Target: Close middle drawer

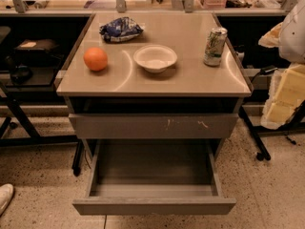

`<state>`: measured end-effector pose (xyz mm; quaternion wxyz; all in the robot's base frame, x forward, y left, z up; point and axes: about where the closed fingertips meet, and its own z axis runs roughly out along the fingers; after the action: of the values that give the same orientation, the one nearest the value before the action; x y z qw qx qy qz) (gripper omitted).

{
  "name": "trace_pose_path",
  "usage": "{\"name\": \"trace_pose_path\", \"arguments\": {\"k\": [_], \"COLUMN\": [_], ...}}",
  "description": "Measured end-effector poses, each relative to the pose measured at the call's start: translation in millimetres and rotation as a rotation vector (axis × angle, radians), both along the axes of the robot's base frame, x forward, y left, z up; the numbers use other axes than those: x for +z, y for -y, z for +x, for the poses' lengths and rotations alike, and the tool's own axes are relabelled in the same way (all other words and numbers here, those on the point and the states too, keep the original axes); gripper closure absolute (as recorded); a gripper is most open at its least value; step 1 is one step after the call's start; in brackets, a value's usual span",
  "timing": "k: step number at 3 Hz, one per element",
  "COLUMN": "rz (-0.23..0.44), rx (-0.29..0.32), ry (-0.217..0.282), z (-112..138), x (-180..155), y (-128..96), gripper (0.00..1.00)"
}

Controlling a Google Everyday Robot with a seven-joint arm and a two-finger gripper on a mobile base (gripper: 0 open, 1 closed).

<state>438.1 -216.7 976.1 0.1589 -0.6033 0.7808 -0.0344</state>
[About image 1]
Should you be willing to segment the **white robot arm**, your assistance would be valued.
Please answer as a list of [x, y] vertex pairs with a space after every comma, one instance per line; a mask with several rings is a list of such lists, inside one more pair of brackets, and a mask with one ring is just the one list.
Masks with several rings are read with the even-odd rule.
[[284, 21], [265, 33], [258, 44], [278, 48], [279, 56], [290, 62], [283, 73], [275, 73], [260, 123], [276, 130], [287, 124], [305, 101], [305, 0], [299, 0]]

